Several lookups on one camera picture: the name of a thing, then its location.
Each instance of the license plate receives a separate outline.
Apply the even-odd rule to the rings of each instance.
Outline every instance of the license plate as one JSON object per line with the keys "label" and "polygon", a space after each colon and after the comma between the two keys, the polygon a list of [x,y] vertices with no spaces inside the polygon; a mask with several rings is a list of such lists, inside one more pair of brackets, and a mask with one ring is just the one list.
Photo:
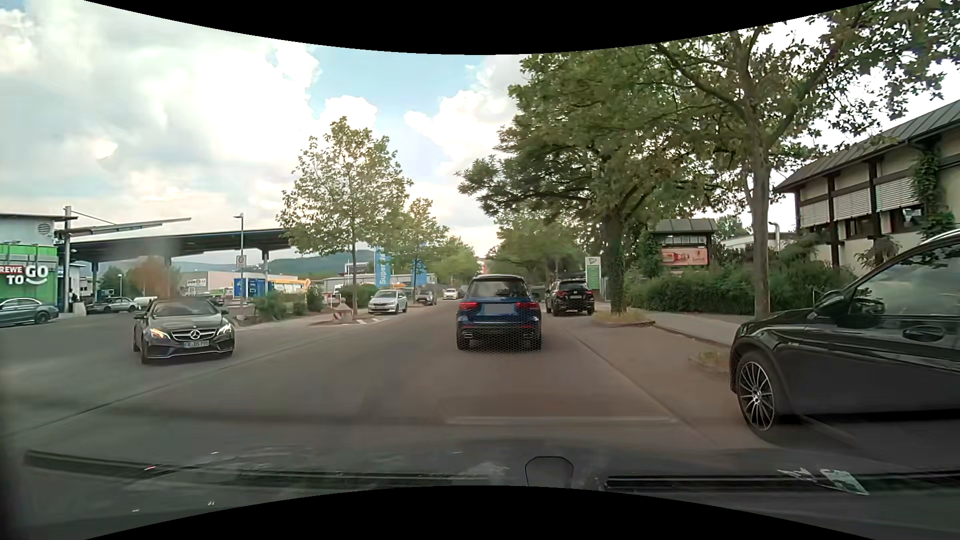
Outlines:
{"label": "license plate", "polygon": [[483,312],[487,315],[506,315],[514,312],[513,304],[484,304]]}

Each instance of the house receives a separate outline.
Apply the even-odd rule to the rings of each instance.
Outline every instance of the house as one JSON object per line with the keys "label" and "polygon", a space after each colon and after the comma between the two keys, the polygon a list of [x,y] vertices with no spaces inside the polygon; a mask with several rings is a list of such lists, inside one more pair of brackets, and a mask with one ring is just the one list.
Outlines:
{"label": "house", "polygon": [[[767,238],[767,246],[774,251],[780,251],[784,247],[792,244],[797,239],[797,234],[780,233],[779,246],[777,245],[776,233],[768,233]],[[720,243],[723,244],[723,247],[730,250],[746,251],[754,247],[754,236],[752,234],[744,234],[742,236],[720,240]]]}
{"label": "house", "polygon": [[868,269],[856,255],[871,249],[875,239],[889,236],[901,251],[921,242],[920,229],[930,209],[914,182],[920,158],[933,163],[941,203],[960,212],[960,101],[881,137],[813,161],[773,189],[794,194],[796,230],[820,238],[815,257],[858,275]]}

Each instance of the rewe to go sign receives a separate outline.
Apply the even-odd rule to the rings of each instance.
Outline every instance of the rewe to go sign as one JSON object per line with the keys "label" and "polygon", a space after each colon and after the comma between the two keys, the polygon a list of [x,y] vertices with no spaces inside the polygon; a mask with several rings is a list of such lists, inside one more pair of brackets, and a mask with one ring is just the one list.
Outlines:
{"label": "rewe to go sign", "polygon": [[34,264],[6,264],[0,266],[0,275],[7,278],[7,284],[10,285],[22,285],[23,283],[43,285],[47,282],[48,274],[50,274],[50,268],[46,266]]}
{"label": "rewe to go sign", "polygon": [[600,257],[587,257],[584,262],[586,263],[587,286],[591,289],[599,290],[600,280],[602,278],[600,272]]}

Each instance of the road sign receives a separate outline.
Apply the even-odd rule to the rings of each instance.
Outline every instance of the road sign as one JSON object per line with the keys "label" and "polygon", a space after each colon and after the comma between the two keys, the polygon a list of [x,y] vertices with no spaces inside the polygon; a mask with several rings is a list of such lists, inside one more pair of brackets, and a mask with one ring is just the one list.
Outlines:
{"label": "road sign", "polygon": [[599,290],[600,280],[600,257],[587,257],[587,286]]}

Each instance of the sidewalk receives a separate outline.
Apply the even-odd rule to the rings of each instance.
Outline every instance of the sidewalk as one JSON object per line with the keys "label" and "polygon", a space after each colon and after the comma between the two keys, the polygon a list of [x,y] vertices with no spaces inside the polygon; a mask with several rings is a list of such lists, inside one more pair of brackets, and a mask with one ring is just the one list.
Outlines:
{"label": "sidewalk", "polygon": [[[598,302],[597,309],[610,309],[610,304]],[[724,347],[729,347],[733,343],[733,336],[740,324],[751,319],[749,316],[738,315],[667,313],[645,310],[644,313],[656,322],[655,326],[658,328]]]}
{"label": "sidewalk", "polygon": [[[700,320],[695,315],[679,316],[678,321]],[[700,433],[708,448],[770,446],[744,424],[728,380],[705,373],[687,361],[712,346],[656,328],[603,328],[587,321],[572,335]]]}

